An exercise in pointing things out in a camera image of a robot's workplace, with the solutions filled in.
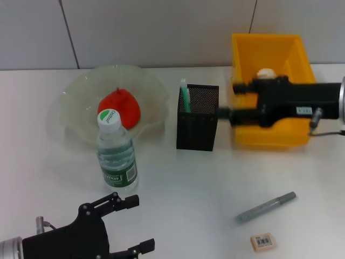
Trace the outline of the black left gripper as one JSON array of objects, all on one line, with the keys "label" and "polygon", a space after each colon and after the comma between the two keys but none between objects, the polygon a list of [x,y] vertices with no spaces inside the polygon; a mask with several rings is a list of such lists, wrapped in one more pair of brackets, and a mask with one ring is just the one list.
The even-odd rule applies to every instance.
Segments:
[{"label": "black left gripper", "polygon": [[23,239],[23,257],[133,259],[150,253],[155,250],[153,238],[127,250],[109,253],[108,236],[101,216],[139,205],[138,195],[123,200],[116,192],[83,204],[71,224]]}]

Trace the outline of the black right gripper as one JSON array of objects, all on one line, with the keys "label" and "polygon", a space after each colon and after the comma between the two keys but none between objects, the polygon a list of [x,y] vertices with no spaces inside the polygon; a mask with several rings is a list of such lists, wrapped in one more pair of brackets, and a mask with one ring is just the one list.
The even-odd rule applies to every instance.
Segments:
[{"label": "black right gripper", "polygon": [[258,94],[256,109],[218,108],[218,120],[232,126],[271,127],[286,118],[312,118],[322,110],[323,119],[340,118],[340,83],[295,84],[287,76],[233,83],[235,95]]}]

